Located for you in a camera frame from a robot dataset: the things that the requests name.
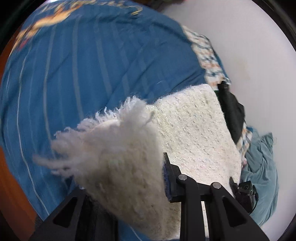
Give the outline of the plaid checkered quilt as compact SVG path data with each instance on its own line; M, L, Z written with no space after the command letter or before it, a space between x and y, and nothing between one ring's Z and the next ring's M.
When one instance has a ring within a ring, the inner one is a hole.
M181 26L185 36L191 42L191 48L196 54L199 65L205 70L204 78L213 90L218 90L218 84L225 82L230 85L222 61L212 47L210 40L201 34L194 32L186 26Z

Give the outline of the blue striped bed sheet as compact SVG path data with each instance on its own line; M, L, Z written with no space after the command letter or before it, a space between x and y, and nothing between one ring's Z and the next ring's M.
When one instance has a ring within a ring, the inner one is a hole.
M1 147L41 220L74 189L36 165L57 131L114 109L205 83L181 26L133 1L58 1L24 22L1 80Z

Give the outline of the teal velvet blanket pile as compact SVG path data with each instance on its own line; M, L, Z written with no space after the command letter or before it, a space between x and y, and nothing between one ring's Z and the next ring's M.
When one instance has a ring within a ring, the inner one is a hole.
M250 214L262 226L274 214L278 203L278 172L273 160L273 134L260 135L253 129L252 139L245 154L246 166L241 171L241 181L251 181L258 193L257 206Z

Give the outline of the white tweed jacket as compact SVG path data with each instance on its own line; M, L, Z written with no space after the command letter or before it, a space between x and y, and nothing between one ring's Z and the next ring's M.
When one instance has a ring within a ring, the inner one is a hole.
M58 159L34 162L75 182L117 218L151 240L180 235L181 206L165 193L164 153L194 180L240 180L241 156L214 90L191 86L147 104L129 97L114 110L55 134Z

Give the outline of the black folded garment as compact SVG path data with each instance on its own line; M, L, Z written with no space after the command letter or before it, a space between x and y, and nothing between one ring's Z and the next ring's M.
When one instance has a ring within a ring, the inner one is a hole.
M230 92L229 84L222 81L218 86L216 95L220 103L227 128L230 132L231 138L237 144L243 129L245 120L244 106L240 104L236 97Z

